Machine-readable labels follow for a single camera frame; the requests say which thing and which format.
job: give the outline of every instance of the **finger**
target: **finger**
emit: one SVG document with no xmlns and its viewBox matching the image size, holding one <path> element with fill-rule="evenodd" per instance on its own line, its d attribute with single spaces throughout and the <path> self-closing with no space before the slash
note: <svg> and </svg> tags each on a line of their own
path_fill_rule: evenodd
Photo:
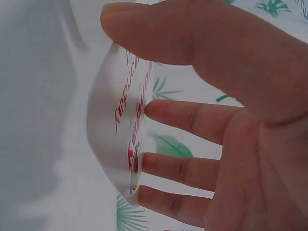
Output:
<svg viewBox="0 0 308 231">
<path fill-rule="evenodd" d="M 208 191 L 215 191 L 219 161 L 145 153 L 142 171 Z"/>
<path fill-rule="evenodd" d="M 222 145 L 226 127 L 240 109 L 205 103 L 154 100 L 146 106 L 145 113 L 160 123 Z"/>
<path fill-rule="evenodd" d="M 308 111 L 308 45 L 220 0 L 167 0 L 105 11 L 102 27 L 137 56 L 192 64 L 255 116 L 286 122 Z"/>
<path fill-rule="evenodd" d="M 203 216 L 210 201 L 208 198 L 172 194 L 143 185 L 138 195 L 141 206 L 197 227 L 204 227 Z"/>
</svg>

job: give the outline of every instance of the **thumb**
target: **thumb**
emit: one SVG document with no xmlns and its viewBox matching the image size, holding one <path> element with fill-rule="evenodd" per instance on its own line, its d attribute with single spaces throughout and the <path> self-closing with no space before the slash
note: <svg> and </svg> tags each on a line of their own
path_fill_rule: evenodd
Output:
<svg viewBox="0 0 308 231">
<path fill-rule="evenodd" d="M 266 122 L 308 111 L 308 45 L 221 0 L 116 3 L 103 10 L 101 24 L 143 59 L 192 65 Z"/>
</svg>

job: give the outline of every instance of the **knuckle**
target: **knuckle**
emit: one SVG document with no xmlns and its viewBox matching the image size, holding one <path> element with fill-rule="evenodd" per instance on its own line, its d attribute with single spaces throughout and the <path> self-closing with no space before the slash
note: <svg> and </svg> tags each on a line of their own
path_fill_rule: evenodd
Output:
<svg viewBox="0 0 308 231">
<path fill-rule="evenodd" d="M 187 179 L 188 164 L 189 164 L 189 160 L 183 161 L 180 165 L 179 178 L 180 178 L 180 182 L 182 183 L 185 183 Z"/>
<path fill-rule="evenodd" d="M 202 106 L 200 105 L 196 110 L 192 110 L 189 113 L 188 121 L 187 121 L 188 132 L 193 133 L 201 108 Z"/>
<path fill-rule="evenodd" d="M 171 204 L 171 212 L 174 215 L 175 219 L 179 217 L 181 207 L 183 204 L 184 195 L 177 196 Z"/>
</svg>

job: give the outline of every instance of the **logo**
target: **logo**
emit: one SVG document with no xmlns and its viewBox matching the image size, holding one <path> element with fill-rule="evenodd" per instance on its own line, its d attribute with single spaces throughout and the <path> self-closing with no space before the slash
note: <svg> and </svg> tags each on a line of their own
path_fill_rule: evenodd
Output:
<svg viewBox="0 0 308 231">
<path fill-rule="evenodd" d="M 140 142 L 137 143 L 135 152 L 131 161 L 131 184 L 130 184 L 130 195 L 132 195 L 133 191 L 136 190 L 138 185 L 138 150 L 140 148 Z"/>
</svg>

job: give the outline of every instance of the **fingernail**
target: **fingernail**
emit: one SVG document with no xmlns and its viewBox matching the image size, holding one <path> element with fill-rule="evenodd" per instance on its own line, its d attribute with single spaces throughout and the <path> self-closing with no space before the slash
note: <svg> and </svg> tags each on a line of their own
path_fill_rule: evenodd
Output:
<svg viewBox="0 0 308 231">
<path fill-rule="evenodd" d="M 141 4 L 141 3 L 132 3 L 132 2 L 109 3 L 109 4 L 104 5 L 102 15 L 131 11 L 131 10 L 143 8 L 145 6 L 147 5 Z"/>
</svg>

